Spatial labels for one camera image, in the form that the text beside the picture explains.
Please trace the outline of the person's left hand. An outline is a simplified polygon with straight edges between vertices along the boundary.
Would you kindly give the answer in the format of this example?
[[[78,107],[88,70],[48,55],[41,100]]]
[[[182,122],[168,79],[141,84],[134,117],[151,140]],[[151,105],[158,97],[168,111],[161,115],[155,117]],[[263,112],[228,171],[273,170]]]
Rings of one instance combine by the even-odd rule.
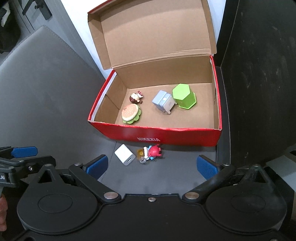
[[[8,210],[8,204],[5,196],[2,194],[0,198],[0,232],[6,231],[7,210]]]

